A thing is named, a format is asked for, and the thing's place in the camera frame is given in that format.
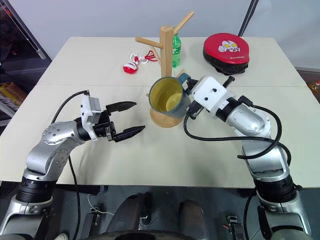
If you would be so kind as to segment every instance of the floor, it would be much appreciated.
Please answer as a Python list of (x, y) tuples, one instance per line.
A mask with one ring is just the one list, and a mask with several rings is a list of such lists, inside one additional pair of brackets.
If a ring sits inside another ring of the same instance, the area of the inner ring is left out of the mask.
[[(199, 203), (204, 212), (206, 226), (210, 240), (230, 240), (232, 237), (224, 229), (225, 215), (234, 214), (241, 222), (243, 218), (246, 199), (237, 194), (236, 189), (208, 188), (208, 187), (168, 187), (168, 186), (109, 186), (108, 191), (91, 195), (91, 203), (103, 205), (102, 210), (115, 213), (121, 203), (130, 195), (136, 193), (151, 192), (153, 196), (152, 220), (148, 226), (142, 226), (143, 229), (178, 231), (178, 207), (179, 203), (186, 199), (193, 199)], [(0, 221), (4, 217), (6, 208), (15, 191), (12, 191), (0, 201)], [(54, 192), (54, 201), (52, 204), (52, 218), (48, 240), (54, 239), (61, 232), (68, 233), (70, 239), (73, 238), (77, 225), (77, 198), (75, 192), (56, 189)], [(83, 222), (86, 213), (90, 211), (87, 200), (88, 195), (80, 194), (81, 204), (81, 224), (78, 237), (81, 235)], [(320, 239), (320, 188), (305, 189), (301, 192), (301, 198), (307, 212), (312, 236), (314, 239)], [(257, 198), (254, 197), (248, 210), (248, 233), (251, 240), (262, 240), (259, 230), (257, 216)], [(99, 229), (103, 233), (112, 216), (104, 214), (100, 219)]]

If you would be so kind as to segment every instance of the wooden mug tree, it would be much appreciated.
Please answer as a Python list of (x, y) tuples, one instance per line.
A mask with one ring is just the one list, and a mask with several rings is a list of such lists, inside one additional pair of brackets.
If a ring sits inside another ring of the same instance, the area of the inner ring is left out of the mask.
[[(135, 40), (142, 44), (147, 44), (151, 47), (161, 66), (161, 76), (171, 77), (172, 76), (172, 47), (173, 47), (173, 37), (179, 32), (183, 25), (192, 17), (194, 11), (189, 12), (184, 19), (174, 28), (169, 25), (164, 25), (160, 27), (160, 43), (145, 39), (143, 37), (137, 36)], [(156, 48), (160, 49), (160, 57), (158, 56)]]

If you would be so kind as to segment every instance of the wall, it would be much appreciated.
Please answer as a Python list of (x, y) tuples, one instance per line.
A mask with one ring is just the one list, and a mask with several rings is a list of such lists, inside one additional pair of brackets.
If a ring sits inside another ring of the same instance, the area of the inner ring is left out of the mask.
[[(71, 36), (156, 37), (195, 15), (182, 37), (238, 34), (250, 0), (9, 0), (53, 59)], [(296, 67), (320, 69), (320, 1), (260, 0), (244, 36), (275, 38)]]

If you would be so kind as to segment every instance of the white tabletop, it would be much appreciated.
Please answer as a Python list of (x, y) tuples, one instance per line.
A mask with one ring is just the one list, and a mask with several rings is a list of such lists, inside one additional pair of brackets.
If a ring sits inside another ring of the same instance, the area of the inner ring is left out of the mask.
[[(223, 83), (227, 77), (203, 59), (204, 39), (182, 38), (181, 66), (173, 74), (185, 68), (194, 79), (211, 75)], [(317, 100), (273, 39), (245, 40), (251, 51), (249, 68), (235, 75), (230, 90), (279, 115), (281, 142), (292, 153), (294, 181), (304, 187), (320, 187)], [(139, 65), (134, 75), (122, 71), (131, 52), (146, 54), (148, 50), (129, 37), (70, 38), (0, 136), (0, 180), (21, 180), (28, 153), (39, 142), (57, 108), (71, 94), (88, 89), (102, 107), (119, 101), (137, 102), (127, 111), (112, 114), (118, 133), (132, 126), (146, 128), (122, 142), (89, 141), (73, 150), (71, 158), (79, 184), (253, 187), (245, 162), (236, 157), (241, 152), (240, 142), (197, 141), (185, 135), (182, 123), (161, 128), (152, 122), (146, 93), (160, 77), (160, 67), (150, 62)], [(58, 121), (79, 117), (80, 103), (80, 96), (71, 100)], [(189, 120), (188, 128), (203, 137), (235, 135), (232, 128), (213, 120), (205, 111), (196, 120)], [(73, 184), (68, 164), (58, 183)]]
[[(146, 128), (122, 142), (88, 141), (74, 149), (71, 158), (79, 184), (253, 186), (245, 162), (236, 157), (241, 152), (240, 142), (202, 142), (187, 137), (182, 123), (173, 128), (155, 125), (149, 116), (146, 97), (149, 87), (140, 86), (37, 85), (0, 138), (1, 179), (21, 180), (29, 151), (39, 142), (42, 131), (59, 105), (72, 93), (85, 89), (100, 99), (101, 106), (118, 101), (137, 102), (130, 110), (111, 115), (117, 132), (139, 125), (146, 125)], [(238, 96), (246, 95), (255, 104), (270, 108), (279, 115), (283, 125), (281, 142), (292, 153), (290, 170), (294, 181), (304, 187), (320, 187), (317, 180), (320, 170), (319, 128), (316, 127), (320, 107), (310, 91), (306, 87), (285, 86), (231, 86), (230, 90)], [(58, 121), (79, 117), (80, 103), (80, 96), (69, 102)], [(219, 119), (213, 120), (205, 111), (196, 120), (189, 120), (188, 128), (197, 136), (235, 135), (231, 127)], [(58, 183), (73, 183), (68, 164)]]

